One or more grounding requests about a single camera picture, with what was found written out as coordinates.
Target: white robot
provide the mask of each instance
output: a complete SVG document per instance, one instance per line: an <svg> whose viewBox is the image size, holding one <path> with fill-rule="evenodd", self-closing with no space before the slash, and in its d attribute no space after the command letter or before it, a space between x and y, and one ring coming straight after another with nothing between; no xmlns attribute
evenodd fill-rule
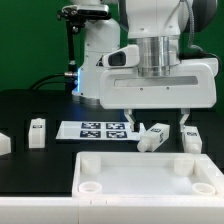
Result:
<svg viewBox="0 0 224 224"><path fill-rule="evenodd" d="M179 108L183 132L190 108L210 108L216 103L218 60L193 45L194 31L213 19L216 0L73 3L88 13L101 12L101 3L118 3L120 25L127 29L130 42L118 49L120 28L113 19L86 23L85 61L73 91L76 99L90 104L100 101L105 109L124 109L132 131L138 130L133 109ZM179 54L179 37L186 29L190 32L189 48L195 51L187 60Z"/></svg>
<svg viewBox="0 0 224 224"><path fill-rule="evenodd" d="M179 58L178 40L188 15L189 47L207 56L192 43L195 2L208 4L196 0L126 1L128 38L134 44L103 57L103 65L108 68L100 84L100 103L104 108L125 109L126 115L131 114L131 109L148 108L180 108L188 113L189 108L209 108L215 104L217 59ZM208 10L210 20L217 2L209 2L213 6Z"/></svg>

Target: circular hole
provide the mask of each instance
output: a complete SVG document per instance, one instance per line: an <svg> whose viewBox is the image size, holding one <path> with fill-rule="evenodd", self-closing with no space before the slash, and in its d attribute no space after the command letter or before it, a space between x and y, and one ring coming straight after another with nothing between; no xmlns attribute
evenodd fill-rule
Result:
<svg viewBox="0 0 224 224"><path fill-rule="evenodd" d="M79 185L79 192L86 194L97 194L102 192L102 185L97 182L84 182Z"/></svg>
<svg viewBox="0 0 224 224"><path fill-rule="evenodd" d="M193 192L195 194L204 195L204 196L210 196L215 195L216 190L213 186L205 183L196 183L192 186Z"/></svg>

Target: white plastic part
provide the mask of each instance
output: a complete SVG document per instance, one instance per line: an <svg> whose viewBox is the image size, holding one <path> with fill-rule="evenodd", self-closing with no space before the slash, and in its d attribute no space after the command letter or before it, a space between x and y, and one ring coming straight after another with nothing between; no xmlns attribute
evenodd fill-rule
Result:
<svg viewBox="0 0 224 224"><path fill-rule="evenodd" d="M135 132L136 119L135 119L135 117L133 115L133 110L131 110L131 109L124 110L124 116L127 119L127 121L130 123L131 131Z"/></svg>
<svg viewBox="0 0 224 224"><path fill-rule="evenodd" d="M146 131L141 137L137 148L140 152L154 152L168 138L170 133L170 125L157 123Z"/></svg>
<svg viewBox="0 0 224 224"><path fill-rule="evenodd" d="M0 133L0 156L11 153L11 140L8 136Z"/></svg>
<svg viewBox="0 0 224 224"><path fill-rule="evenodd" d="M166 77L139 77L137 68L106 70L100 82L101 105L105 109L212 107L217 60L186 61L170 67Z"/></svg>
<svg viewBox="0 0 224 224"><path fill-rule="evenodd" d="M189 115L190 115L190 110L189 110L187 113L185 113L185 114L182 115L182 118L181 118L181 120L180 120L180 131L181 131L181 132L184 131L184 128L185 128L185 122L186 122L186 120L188 119Z"/></svg>
<svg viewBox="0 0 224 224"><path fill-rule="evenodd" d="M122 52L125 54L126 57L126 64L123 66L111 66L109 63L109 58L117 54L119 52ZM117 51L114 51L113 53L107 54L103 56L103 66L106 68L130 68L135 67L140 62L140 55L139 55L139 47L137 45L128 45L127 47L121 48Z"/></svg>
<svg viewBox="0 0 224 224"><path fill-rule="evenodd" d="M194 194L203 196L212 196L216 194L216 190L210 184L205 183L195 183L192 185L192 190Z"/></svg>
<svg viewBox="0 0 224 224"><path fill-rule="evenodd" d="M200 154L202 150L202 140L197 127L185 126L182 133L184 151L186 153Z"/></svg>
<svg viewBox="0 0 224 224"><path fill-rule="evenodd" d="M180 176L188 177L194 171L194 157L182 155L174 160L174 172Z"/></svg>
<svg viewBox="0 0 224 224"><path fill-rule="evenodd" d="M97 175L101 171L101 158L97 155L83 155L81 159L82 173Z"/></svg>
<svg viewBox="0 0 224 224"><path fill-rule="evenodd" d="M30 129L28 134L29 148L45 148L46 138L46 120L37 118L32 119L30 123Z"/></svg>
<svg viewBox="0 0 224 224"><path fill-rule="evenodd" d="M102 185L97 182L84 182L79 185L79 192L84 194L102 193Z"/></svg>

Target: white block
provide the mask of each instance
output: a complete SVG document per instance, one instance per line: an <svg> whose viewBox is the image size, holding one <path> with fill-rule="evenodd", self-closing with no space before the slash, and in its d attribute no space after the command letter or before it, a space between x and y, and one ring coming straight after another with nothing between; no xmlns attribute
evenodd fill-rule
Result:
<svg viewBox="0 0 224 224"><path fill-rule="evenodd" d="M6 135L0 133L0 155L11 153L11 141Z"/></svg>
<svg viewBox="0 0 224 224"><path fill-rule="evenodd" d="M28 134L30 149L45 148L45 129L45 119L38 118L31 120L30 130Z"/></svg>
<svg viewBox="0 0 224 224"><path fill-rule="evenodd" d="M83 155L81 166L83 173L87 175L97 175L101 171L101 158L96 155Z"/></svg>
<svg viewBox="0 0 224 224"><path fill-rule="evenodd" d="M154 152L161 144L163 144L168 138L170 133L170 125L155 124L148 131L146 131L140 137L138 143L138 150L140 152L151 151Z"/></svg>
<svg viewBox="0 0 224 224"><path fill-rule="evenodd" d="M182 141L184 152L200 154L202 150L202 141L197 127L185 126Z"/></svg>

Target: white plastic tray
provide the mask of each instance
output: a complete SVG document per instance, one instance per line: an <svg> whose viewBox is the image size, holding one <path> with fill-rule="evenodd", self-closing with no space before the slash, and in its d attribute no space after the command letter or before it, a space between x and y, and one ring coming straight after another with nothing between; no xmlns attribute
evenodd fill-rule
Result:
<svg viewBox="0 0 224 224"><path fill-rule="evenodd" d="M189 157L194 161L193 173L177 174L175 160ZM76 158L72 193L79 198L187 198L211 196L206 192L209 186L215 190L213 197L224 195L224 176L207 155L81 152Z"/></svg>

